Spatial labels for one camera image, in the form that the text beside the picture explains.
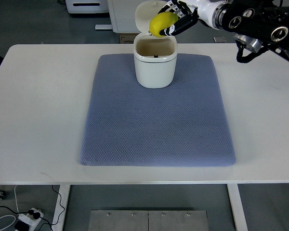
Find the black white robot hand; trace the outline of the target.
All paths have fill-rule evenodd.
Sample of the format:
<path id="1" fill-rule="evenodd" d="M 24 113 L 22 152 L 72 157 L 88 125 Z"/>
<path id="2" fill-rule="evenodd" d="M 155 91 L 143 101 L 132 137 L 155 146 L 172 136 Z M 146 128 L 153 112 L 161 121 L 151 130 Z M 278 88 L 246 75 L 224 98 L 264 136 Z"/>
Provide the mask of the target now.
<path id="1" fill-rule="evenodd" d="M 178 20 L 171 26 L 161 29 L 161 36 L 176 36 L 198 21 L 204 25 L 221 30 L 222 15 L 229 6 L 226 0 L 212 2 L 210 0 L 170 0 L 159 11 L 171 12 L 178 16 Z"/>

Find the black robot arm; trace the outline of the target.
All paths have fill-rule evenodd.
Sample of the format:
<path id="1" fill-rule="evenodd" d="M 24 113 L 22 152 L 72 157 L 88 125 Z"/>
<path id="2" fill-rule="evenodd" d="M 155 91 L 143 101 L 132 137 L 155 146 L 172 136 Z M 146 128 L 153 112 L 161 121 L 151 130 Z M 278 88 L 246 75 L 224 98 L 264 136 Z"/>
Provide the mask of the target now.
<path id="1" fill-rule="evenodd" d="M 222 7 L 217 22 L 238 35 L 239 63 L 249 63 L 266 51 L 289 62 L 289 7 L 271 0 L 234 0 Z"/>

